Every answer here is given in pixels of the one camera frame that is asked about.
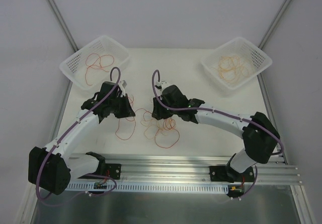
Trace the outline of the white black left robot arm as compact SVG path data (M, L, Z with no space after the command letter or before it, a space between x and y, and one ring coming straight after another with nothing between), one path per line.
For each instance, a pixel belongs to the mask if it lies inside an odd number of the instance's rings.
M29 153L28 181L52 194L61 194L71 180L91 174L94 178L108 175L106 159L100 154L87 152L78 159L71 154L105 118L135 115L125 92L127 83L103 82L101 89L86 100L72 126L45 147L34 147Z

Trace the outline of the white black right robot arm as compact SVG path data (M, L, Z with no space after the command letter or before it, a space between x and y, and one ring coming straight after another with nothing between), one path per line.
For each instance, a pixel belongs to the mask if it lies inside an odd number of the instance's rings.
M188 99L177 86L167 85L166 82L154 83L152 90L160 91L153 98L152 117L156 120L176 115L186 122L220 128L243 140L244 148L215 172L219 180L233 183L249 167L256 163L266 164L271 156L277 154L274 149L280 144L280 135L265 114L226 113L203 100Z

